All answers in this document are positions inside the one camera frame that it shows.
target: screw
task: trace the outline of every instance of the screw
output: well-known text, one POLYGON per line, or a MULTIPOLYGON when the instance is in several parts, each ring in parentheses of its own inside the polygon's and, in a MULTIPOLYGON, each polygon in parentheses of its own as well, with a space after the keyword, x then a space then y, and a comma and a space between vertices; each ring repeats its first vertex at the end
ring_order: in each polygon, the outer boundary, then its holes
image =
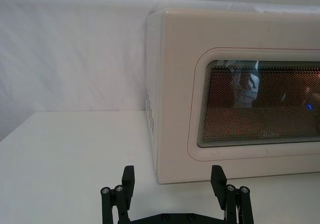
POLYGON ((123 190, 122 186, 118 186, 118 187, 116 188, 116 191, 122 191, 122 190, 123 190))
POLYGON ((187 218, 188 218, 188 220, 195 220, 195 215, 194 214, 188 214, 187 218))
POLYGON ((101 191, 103 194, 107 194, 109 192, 109 189, 108 188, 105 188, 101 191))
POLYGON ((234 188, 233 188, 231 185, 228 185, 227 189, 228 189, 229 191, 233 191, 233 190, 234 190, 234 188))
POLYGON ((162 214, 161 215, 161 219, 166 221, 166 220, 169 220, 169 215, 168 214, 162 214))
POLYGON ((244 193, 248 193, 248 192, 249 192, 249 190, 248 190, 247 188, 245 188, 245 187, 242 187, 241 190, 242 190, 244 193))

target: microwave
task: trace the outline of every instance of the microwave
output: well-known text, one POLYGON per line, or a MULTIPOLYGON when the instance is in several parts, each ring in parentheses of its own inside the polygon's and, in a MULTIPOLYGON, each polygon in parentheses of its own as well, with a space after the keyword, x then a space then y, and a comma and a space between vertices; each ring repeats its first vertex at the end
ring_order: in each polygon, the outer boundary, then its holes
POLYGON ((166 9, 145 52, 159 183, 320 171, 320 16, 166 9))

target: white fabric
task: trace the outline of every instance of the white fabric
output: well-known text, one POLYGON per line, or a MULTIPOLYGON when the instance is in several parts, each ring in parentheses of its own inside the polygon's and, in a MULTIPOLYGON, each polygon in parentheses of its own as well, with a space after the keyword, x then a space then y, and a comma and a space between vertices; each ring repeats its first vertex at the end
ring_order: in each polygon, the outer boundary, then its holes
POLYGON ((145 20, 167 7, 255 11, 190 0, 0 0, 0 140, 35 111, 144 109, 145 20))

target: blue light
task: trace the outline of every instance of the blue light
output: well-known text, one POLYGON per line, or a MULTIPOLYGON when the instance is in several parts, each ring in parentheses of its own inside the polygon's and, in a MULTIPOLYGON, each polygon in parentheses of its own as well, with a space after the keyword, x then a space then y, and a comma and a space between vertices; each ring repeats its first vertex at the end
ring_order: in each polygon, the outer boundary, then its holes
POLYGON ((311 104, 307 104, 306 106, 308 107, 309 110, 313 109, 313 106, 311 104))

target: mesh screen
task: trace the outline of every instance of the mesh screen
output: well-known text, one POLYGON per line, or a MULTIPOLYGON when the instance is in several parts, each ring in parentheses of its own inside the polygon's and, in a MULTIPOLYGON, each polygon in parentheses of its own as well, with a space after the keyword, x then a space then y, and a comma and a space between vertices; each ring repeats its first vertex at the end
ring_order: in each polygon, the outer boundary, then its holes
POLYGON ((213 61, 204 85, 201 147, 320 140, 320 62, 213 61))

